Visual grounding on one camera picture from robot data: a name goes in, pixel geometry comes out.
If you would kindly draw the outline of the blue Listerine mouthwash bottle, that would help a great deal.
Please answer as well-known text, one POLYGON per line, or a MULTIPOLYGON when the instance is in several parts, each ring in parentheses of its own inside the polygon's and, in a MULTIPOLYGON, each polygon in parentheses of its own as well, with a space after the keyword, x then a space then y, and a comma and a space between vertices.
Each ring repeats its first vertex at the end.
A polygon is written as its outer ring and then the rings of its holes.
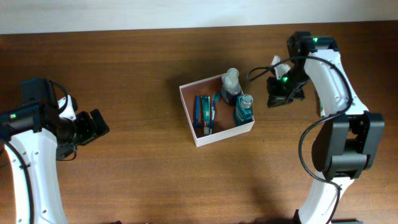
POLYGON ((236 126, 250 123, 253 119, 252 112, 253 97, 251 95, 240 95, 236 100, 236 108, 233 119, 236 126))

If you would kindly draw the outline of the clear pump bottle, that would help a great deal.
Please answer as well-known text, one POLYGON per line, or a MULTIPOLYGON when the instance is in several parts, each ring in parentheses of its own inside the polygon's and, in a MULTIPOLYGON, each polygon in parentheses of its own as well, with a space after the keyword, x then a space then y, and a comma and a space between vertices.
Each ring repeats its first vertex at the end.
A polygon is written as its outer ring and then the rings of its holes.
POLYGON ((221 96, 228 105, 234 106, 241 92, 239 71, 236 68, 230 68, 221 76, 221 96))

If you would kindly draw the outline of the blue toothbrush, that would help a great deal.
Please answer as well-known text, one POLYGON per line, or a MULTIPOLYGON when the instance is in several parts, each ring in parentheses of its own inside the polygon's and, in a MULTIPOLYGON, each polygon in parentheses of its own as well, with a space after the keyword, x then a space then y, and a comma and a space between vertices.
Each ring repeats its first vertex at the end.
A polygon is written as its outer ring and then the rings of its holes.
POLYGON ((216 92, 213 95, 212 102, 211 102, 211 120, 210 120, 210 134, 213 134, 213 127, 214 127, 214 120, 215 120, 215 113, 216 113, 216 103, 220 100, 220 94, 216 92))

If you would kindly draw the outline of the Colgate toothpaste tube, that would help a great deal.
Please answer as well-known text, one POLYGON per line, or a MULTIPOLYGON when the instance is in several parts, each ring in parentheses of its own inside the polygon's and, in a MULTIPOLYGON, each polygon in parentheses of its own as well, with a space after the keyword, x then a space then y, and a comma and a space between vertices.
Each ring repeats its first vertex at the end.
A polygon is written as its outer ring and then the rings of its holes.
POLYGON ((200 98, 203 113, 203 133, 207 136, 210 134, 210 97, 202 95, 200 98))

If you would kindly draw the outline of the blue disposable razor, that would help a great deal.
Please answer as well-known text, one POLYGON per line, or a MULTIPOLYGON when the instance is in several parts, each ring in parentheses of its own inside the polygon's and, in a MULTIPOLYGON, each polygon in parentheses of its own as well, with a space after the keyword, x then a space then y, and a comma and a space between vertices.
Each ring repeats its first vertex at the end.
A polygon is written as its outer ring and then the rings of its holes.
POLYGON ((200 117, 200 96, 197 95, 195 97, 195 110, 194 110, 194 120, 193 120, 193 127, 197 128, 200 126, 199 124, 199 117, 200 117))

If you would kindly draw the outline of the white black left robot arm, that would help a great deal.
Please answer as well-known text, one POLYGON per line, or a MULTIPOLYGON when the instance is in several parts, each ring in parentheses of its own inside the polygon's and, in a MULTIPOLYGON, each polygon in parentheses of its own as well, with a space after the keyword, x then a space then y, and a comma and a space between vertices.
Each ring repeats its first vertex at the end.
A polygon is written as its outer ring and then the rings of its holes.
POLYGON ((22 104, 1 113, 1 142, 11 163, 17 223, 66 223, 57 162, 109 132, 99 110, 78 112, 64 87, 46 78, 20 83, 22 104))

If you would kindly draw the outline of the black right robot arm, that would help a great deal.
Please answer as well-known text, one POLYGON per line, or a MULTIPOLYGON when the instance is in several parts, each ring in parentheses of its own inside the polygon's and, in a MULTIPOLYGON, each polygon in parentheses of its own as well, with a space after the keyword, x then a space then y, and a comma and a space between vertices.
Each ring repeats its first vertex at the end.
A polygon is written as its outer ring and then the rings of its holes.
POLYGON ((296 31, 287 41, 290 67, 275 58, 274 77, 267 80, 268 107, 287 105, 304 98, 302 88, 312 82, 320 100, 323 119, 310 125, 320 132, 312 145, 313 184, 304 204, 295 212, 295 223, 331 223, 346 189, 373 165, 384 130, 384 119, 371 113, 353 90, 341 63, 334 38, 296 31))

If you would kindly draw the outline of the white box, pink interior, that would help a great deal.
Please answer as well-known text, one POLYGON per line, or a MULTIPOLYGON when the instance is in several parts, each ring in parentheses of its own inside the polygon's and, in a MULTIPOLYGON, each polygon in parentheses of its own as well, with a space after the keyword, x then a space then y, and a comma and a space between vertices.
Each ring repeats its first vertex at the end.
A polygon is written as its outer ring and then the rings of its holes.
POLYGON ((226 104, 222 98, 215 103, 215 123, 213 132, 205 136, 203 131, 203 118, 199 116, 199 126, 195 126, 195 97, 200 95, 212 97, 221 89, 221 75, 188 83, 179 87, 181 102, 187 117, 193 140, 197 147, 211 144, 220 140, 231 138, 249 132, 254 120, 241 126, 236 126, 233 120, 234 107, 226 104))

